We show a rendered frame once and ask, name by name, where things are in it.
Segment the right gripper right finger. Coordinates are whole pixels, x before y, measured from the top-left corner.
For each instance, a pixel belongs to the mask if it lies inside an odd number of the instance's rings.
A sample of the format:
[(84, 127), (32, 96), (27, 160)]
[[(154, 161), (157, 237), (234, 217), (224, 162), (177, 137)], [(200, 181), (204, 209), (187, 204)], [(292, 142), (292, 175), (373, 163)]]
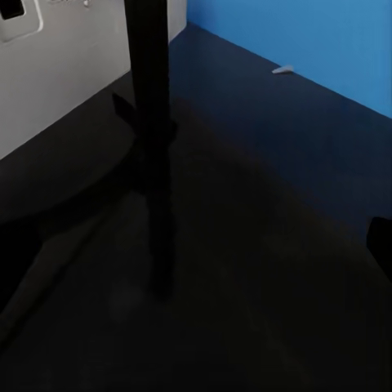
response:
[(373, 217), (366, 247), (392, 283), (392, 220)]

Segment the monitor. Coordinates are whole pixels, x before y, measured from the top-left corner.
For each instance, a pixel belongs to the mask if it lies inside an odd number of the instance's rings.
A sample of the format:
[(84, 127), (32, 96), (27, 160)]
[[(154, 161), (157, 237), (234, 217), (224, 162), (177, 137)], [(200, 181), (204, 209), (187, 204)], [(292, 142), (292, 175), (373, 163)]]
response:
[[(121, 178), (171, 184), (168, 44), (186, 27), (186, 0), (0, 0), (0, 159), (131, 70), (137, 126), (127, 155), (94, 185), (24, 216), (38, 226), (99, 198)], [(144, 164), (135, 163), (140, 146)]]

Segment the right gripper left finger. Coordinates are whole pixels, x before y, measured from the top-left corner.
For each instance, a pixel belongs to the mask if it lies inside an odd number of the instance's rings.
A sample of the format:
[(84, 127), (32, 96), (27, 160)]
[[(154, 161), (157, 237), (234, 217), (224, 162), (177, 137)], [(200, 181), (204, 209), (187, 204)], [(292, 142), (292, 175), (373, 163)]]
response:
[(0, 225), (0, 314), (41, 251), (39, 229), (36, 218)]

